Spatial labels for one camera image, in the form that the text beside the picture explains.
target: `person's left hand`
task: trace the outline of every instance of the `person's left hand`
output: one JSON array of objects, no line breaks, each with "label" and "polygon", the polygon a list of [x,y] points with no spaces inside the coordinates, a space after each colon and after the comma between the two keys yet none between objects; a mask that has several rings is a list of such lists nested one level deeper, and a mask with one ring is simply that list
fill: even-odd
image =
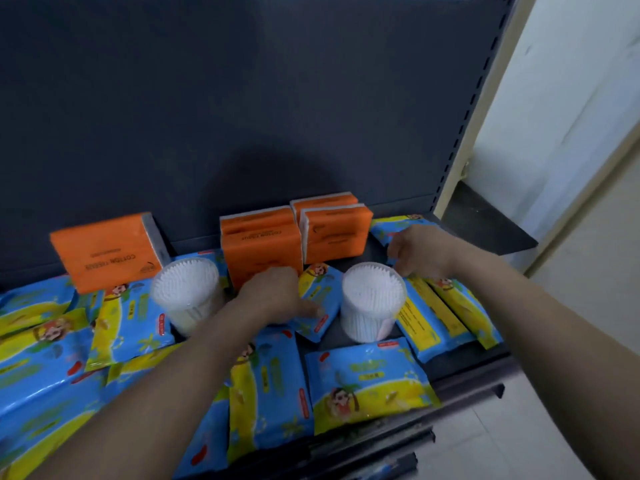
[{"label": "person's left hand", "polygon": [[298,274],[292,267],[271,267],[247,281],[238,300],[252,303],[266,323],[285,323],[295,317],[322,317],[321,307],[298,295]]}]

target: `tiled floor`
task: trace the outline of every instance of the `tiled floor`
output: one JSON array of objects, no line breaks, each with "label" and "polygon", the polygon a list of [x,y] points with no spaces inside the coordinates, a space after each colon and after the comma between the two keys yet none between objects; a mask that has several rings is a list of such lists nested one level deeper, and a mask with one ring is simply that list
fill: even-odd
[{"label": "tiled floor", "polygon": [[491,399],[434,425],[436,443],[415,453],[418,475],[445,479],[592,480],[524,375]]}]

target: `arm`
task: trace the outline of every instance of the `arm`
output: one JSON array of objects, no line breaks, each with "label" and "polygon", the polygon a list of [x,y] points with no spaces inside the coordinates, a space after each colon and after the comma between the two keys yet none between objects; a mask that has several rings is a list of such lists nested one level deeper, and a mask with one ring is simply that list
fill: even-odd
[{"label": "arm", "polygon": [[268,323],[314,316],[292,268],[271,268],[102,409],[30,477],[171,478],[236,358]]},{"label": "arm", "polygon": [[389,246],[407,276],[457,278],[482,302],[557,427],[599,479],[640,478],[640,357],[511,268],[435,226]]}]

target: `dark gray shelf backboard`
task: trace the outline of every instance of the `dark gray shelf backboard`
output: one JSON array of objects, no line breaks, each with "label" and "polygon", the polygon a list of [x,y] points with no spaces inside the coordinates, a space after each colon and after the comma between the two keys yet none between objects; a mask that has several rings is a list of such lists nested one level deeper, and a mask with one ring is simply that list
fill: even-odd
[{"label": "dark gray shelf backboard", "polygon": [[48,233],[352,191],[437,201],[511,0],[0,0],[0,289],[62,272]]}]

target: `white cotton tips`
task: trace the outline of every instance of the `white cotton tips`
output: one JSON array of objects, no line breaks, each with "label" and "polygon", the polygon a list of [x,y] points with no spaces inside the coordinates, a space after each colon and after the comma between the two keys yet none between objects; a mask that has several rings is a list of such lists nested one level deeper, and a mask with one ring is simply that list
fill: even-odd
[{"label": "white cotton tips", "polygon": [[405,300],[404,281],[392,268],[375,262],[357,264],[342,279],[342,328],[356,342],[382,340]]},{"label": "white cotton tips", "polygon": [[176,329],[188,337],[199,321],[224,306],[219,281],[218,268],[212,261],[182,259],[156,274],[151,283],[151,298],[164,308]]}]

